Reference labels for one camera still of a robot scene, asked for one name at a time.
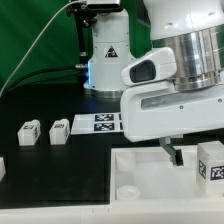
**black cable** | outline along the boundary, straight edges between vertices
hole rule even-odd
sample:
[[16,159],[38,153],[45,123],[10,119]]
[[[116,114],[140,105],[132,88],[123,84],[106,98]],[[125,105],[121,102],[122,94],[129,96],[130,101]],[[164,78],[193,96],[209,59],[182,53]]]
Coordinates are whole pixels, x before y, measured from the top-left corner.
[[36,75],[40,75],[40,74],[44,74],[44,73],[51,73],[51,72],[58,72],[58,71],[66,71],[66,70],[73,70],[75,69],[75,66],[66,66],[66,67],[58,67],[58,68],[48,68],[48,69],[42,69],[42,70],[38,70],[38,71],[35,71],[35,72],[31,72],[27,75],[24,75],[23,77],[17,79],[16,81],[14,81],[8,88],[7,92],[8,91],[11,91],[13,89],[16,88],[16,86],[21,83],[22,81],[26,80],[26,79],[29,79],[33,76],[36,76]]
[[74,76],[76,76],[76,75],[77,75],[77,74],[72,74],[72,75],[65,75],[65,76],[57,77],[57,78],[43,79],[43,80],[39,80],[39,81],[35,81],[35,82],[29,82],[29,83],[25,84],[24,86],[33,85],[33,84],[36,84],[36,83],[41,83],[41,82],[46,82],[46,81],[57,80],[57,79],[70,78],[70,77],[74,77]]

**white cable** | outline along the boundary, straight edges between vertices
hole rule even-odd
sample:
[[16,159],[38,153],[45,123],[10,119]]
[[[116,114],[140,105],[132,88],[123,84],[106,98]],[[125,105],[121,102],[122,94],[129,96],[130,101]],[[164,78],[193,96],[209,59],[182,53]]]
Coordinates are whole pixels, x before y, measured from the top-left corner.
[[44,32],[47,30],[47,28],[51,25],[51,23],[54,21],[54,19],[64,10],[66,9],[68,6],[73,5],[73,4],[78,4],[78,3],[84,3],[86,2],[86,0],[76,0],[73,2],[68,3],[67,5],[65,5],[64,7],[62,7],[51,19],[50,21],[47,23],[47,25],[44,27],[44,29],[40,32],[40,34],[38,35],[38,37],[36,38],[36,40],[33,42],[33,44],[31,45],[31,47],[29,48],[29,50],[27,51],[27,53],[24,55],[24,57],[22,58],[22,60],[20,61],[20,63],[17,65],[17,67],[15,68],[15,70],[12,72],[12,74],[9,76],[9,78],[6,80],[5,84],[3,85],[1,92],[0,92],[0,98],[2,97],[2,94],[5,90],[5,88],[7,87],[8,83],[11,81],[11,79],[14,77],[14,75],[16,74],[16,72],[20,69],[21,65],[24,63],[24,61],[26,60],[26,58],[28,57],[28,55],[30,54],[30,52],[33,50],[34,46],[37,44],[37,42],[40,40],[41,36],[44,34]]

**small white box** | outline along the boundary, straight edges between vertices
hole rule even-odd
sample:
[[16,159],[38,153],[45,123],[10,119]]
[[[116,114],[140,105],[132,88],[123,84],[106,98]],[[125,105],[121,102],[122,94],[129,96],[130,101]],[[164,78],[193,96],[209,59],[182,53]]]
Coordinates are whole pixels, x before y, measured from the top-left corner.
[[196,181],[206,196],[224,193],[224,145],[219,142],[198,144]]
[[25,122],[22,128],[18,131],[19,145],[35,145],[40,134],[40,122],[38,120]]
[[2,180],[2,178],[5,176],[5,164],[4,164],[4,159],[0,158],[0,182]]
[[69,121],[67,119],[55,121],[49,134],[51,145],[64,145],[70,135]]

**cable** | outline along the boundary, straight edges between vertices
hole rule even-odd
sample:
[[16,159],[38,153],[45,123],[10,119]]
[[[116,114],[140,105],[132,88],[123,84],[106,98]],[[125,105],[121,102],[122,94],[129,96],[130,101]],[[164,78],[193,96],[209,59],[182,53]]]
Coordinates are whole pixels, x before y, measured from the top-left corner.
[[76,75],[77,75],[77,74],[72,74],[72,75],[65,75],[65,76],[62,76],[62,77],[55,77],[55,78],[51,78],[51,79],[39,80],[39,81],[36,81],[36,82],[30,82],[30,83],[27,83],[27,84],[25,84],[25,86],[33,85],[33,84],[40,83],[40,82],[46,82],[46,81],[57,80],[57,79],[66,79],[66,78],[74,77],[74,76],[76,76]]
[[42,69],[39,71],[31,72],[27,75],[22,76],[21,78],[17,79],[15,82],[13,82],[9,87],[8,91],[11,91],[12,89],[15,89],[15,87],[21,83],[22,81],[29,79],[33,76],[44,74],[44,73],[51,73],[51,72],[58,72],[58,71],[66,71],[66,70],[73,70],[75,69],[75,66],[66,66],[66,67],[59,67],[59,68],[48,68],[48,69]]
[[[35,81],[35,82],[30,82],[30,83],[26,83],[23,86],[29,86],[29,85],[33,85],[33,84],[37,84],[37,83],[41,83],[41,82],[46,82],[46,81],[57,80],[57,79],[66,79],[66,78],[75,77],[75,76],[77,77],[78,74],[79,74],[80,77],[86,77],[85,75],[83,75],[81,73],[75,73],[75,74],[72,74],[72,75],[63,75],[62,77],[55,77],[55,78],[51,78],[51,79],[44,79],[44,80],[39,80],[39,81]],[[10,89],[10,91],[13,91],[14,89],[17,89],[19,87],[20,86],[14,87],[14,88]]]
[[75,0],[73,2],[69,2],[67,5],[63,6],[60,10],[58,10],[58,12],[55,13],[55,15],[50,19],[50,21],[47,23],[47,25],[43,28],[43,30],[40,32],[40,34],[37,36],[36,40],[33,42],[33,44],[31,45],[31,47],[29,48],[29,50],[27,51],[27,53],[24,55],[24,57],[22,58],[22,60],[20,61],[20,63],[17,65],[17,67],[15,68],[15,70],[12,72],[12,74],[9,76],[9,78],[6,80],[5,84],[3,85],[1,92],[0,92],[0,98],[2,97],[2,94],[5,90],[5,88],[7,87],[8,83],[11,81],[11,79],[14,77],[14,75],[16,74],[16,72],[20,69],[21,65],[24,63],[24,61],[26,60],[26,58],[28,57],[28,55],[30,54],[30,52],[33,50],[34,46],[36,45],[36,43],[39,41],[39,39],[42,37],[42,35],[44,34],[44,32],[47,30],[47,28],[51,25],[51,23],[54,21],[54,19],[64,10],[66,9],[68,6],[73,5],[73,4],[77,4],[77,3],[82,3],[82,2],[86,2],[86,0]]

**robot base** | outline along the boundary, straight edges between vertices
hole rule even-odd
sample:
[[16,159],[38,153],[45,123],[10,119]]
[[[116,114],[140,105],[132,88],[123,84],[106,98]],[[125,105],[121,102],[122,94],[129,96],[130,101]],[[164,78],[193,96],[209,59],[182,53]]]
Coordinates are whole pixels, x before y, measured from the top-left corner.
[[123,91],[118,90],[109,90],[109,91],[100,91],[90,88],[88,82],[84,84],[84,92],[86,95],[92,95],[95,97],[105,98],[105,99],[120,99]]

